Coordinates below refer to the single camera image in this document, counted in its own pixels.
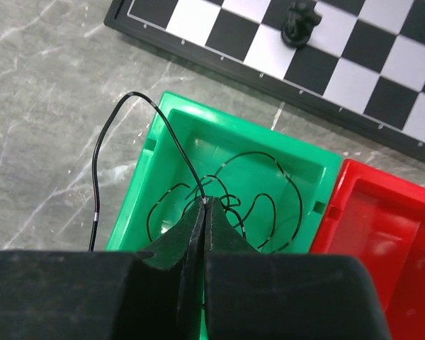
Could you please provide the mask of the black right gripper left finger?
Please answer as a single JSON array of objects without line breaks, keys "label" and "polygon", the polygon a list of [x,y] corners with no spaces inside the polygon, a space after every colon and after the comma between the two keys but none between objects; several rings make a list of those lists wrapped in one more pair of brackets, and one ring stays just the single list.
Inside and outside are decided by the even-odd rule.
[{"label": "black right gripper left finger", "polygon": [[138,251],[0,251],[0,339],[197,339],[200,200]]}]

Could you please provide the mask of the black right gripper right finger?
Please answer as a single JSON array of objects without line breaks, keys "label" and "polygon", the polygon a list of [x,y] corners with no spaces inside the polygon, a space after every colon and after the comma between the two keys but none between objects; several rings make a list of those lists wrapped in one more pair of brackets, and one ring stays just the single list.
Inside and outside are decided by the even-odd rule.
[{"label": "black right gripper right finger", "polygon": [[262,254],[220,201],[205,218],[205,324],[210,339],[389,339],[369,272],[355,257]]}]

